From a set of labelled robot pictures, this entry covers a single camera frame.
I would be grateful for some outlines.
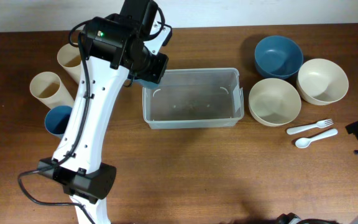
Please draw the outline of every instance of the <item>clear plastic container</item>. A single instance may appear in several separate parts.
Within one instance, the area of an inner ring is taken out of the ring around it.
[[[244,117],[239,71],[166,70],[158,88],[143,88],[143,117],[152,129],[234,126]]]

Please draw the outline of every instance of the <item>paper cup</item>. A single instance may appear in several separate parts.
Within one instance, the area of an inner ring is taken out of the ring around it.
[[[57,62],[66,72],[77,82],[80,83],[81,78],[81,55],[78,47],[70,44],[64,45],[57,53]]]
[[[57,106],[73,106],[74,100],[60,80],[53,72],[42,72],[36,75],[30,83],[31,94],[47,105],[50,109]]]
[[[72,110],[71,106],[57,106],[50,110],[45,117],[45,129],[50,134],[62,139]]]

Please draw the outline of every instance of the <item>plastic fork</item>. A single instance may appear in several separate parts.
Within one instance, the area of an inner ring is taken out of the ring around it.
[[[334,124],[334,121],[332,119],[325,119],[322,121],[318,121],[315,124],[307,124],[307,125],[303,125],[303,126],[299,126],[299,127],[288,128],[287,134],[298,134],[302,131],[306,131],[306,130],[309,130],[312,128],[326,128],[332,124]]]

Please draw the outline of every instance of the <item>plastic spoon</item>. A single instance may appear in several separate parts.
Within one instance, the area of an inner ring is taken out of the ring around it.
[[[312,138],[299,138],[298,140],[296,140],[295,142],[295,145],[298,147],[298,148],[306,148],[310,145],[310,143],[312,143],[313,141],[317,141],[317,140],[320,140],[320,139],[323,139],[323,138],[328,138],[328,137],[331,137],[331,136],[334,136],[338,133],[338,130],[335,129],[335,128],[332,128],[328,131],[325,131],[315,137],[312,137]]]

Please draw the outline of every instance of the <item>wooden tabletop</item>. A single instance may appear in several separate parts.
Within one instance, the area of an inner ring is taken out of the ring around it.
[[[36,205],[16,181],[58,146],[44,128],[48,108],[32,97],[29,84],[51,71],[75,95],[76,83],[56,60],[67,34],[0,34],[0,223],[77,222],[74,208]],[[345,130],[358,120],[358,24],[174,29],[162,52],[169,56],[168,69],[234,67],[248,93],[261,80],[255,46],[268,35],[296,41],[305,60],[326,58],[341,66],[347,95],[327,106],[302,101],[299,117],[277,128],[259,124],[246,110],[233,128],[151,130],[142,116],[141,87],[123,88],[103,149],[103,162],[117,167],[107,200],[112,222],[251,223],[246,220],[293,212],[349,223],[358,214],[358,142]],[[324,118],[334,120],[339,134],[307,149],[292,141],[322,130],[285,133]],[[69,201],[49,179],[35,175],[24,183],[40,200]]]

